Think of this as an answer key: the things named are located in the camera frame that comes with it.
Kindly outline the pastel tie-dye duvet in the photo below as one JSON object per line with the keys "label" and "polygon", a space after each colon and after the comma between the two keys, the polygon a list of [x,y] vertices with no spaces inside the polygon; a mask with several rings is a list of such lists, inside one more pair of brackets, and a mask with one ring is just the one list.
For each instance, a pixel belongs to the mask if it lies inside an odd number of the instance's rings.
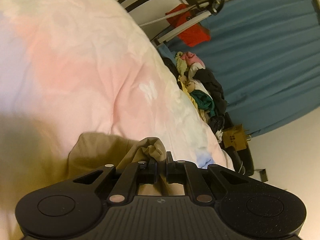
{"label": "pastel tie-dye duvet", "polygon": [[1,0],[1,239],[17,202],[65,180],[80,135],[159,138],[176,160],[233,168],[148,37],[116,0]]}

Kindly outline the blue curtain right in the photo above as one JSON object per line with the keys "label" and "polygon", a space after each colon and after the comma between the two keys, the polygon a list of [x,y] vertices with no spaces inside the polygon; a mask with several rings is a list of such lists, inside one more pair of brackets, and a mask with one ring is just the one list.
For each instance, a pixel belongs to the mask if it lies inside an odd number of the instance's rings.
{"label": "blue curtain right", "polygon": [[231,0],[191,48],[221,84],[227,112],[256,137],[319,107],[318,0]]}

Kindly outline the beige printed t-shirt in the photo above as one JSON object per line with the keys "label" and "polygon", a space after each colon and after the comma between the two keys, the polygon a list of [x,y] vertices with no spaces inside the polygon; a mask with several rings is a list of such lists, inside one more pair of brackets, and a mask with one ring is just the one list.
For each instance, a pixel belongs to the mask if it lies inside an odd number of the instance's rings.
{"label": "beige printed t-shirt", "polygon": [[104,133],[83,133],[68,155],[68,178],[85,174],[106,164],[113,164],[123,170],[130,163],[155,159],[160,178],[155,184],[139,187],[138,194],[145,196],[183,196],[183,185],[169,184],[165,178],[167,152],[157,137],[141,141],[125,139],[118,135]]}

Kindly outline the pile of mixed clothes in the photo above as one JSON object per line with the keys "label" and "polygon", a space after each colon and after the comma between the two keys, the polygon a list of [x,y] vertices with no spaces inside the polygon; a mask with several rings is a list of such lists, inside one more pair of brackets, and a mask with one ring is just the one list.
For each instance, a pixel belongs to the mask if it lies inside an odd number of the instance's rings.
{"label": "pile of mixed clothes", "polygon": [[162,57],[162,60],[175,77],[179,88],[198,111],[200,118],[208,124],[217,141],[221,143],[228,103],[222,85],[213,72],[196,54],[189,51],[179,51],[175,61],[167,57]]}

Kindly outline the brown cardboard box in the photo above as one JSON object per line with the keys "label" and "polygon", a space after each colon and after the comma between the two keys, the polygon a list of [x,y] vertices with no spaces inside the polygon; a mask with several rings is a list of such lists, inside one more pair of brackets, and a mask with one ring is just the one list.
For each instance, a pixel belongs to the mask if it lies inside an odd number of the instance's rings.
{"label": "brown cardboard box", "polygon": [[224,129],[222,135],[222,142],[224,148],[234,147],[236,151],[245,150],[248,147],[248,136],[245,133],[242,124],[235,125],[231,128]]}

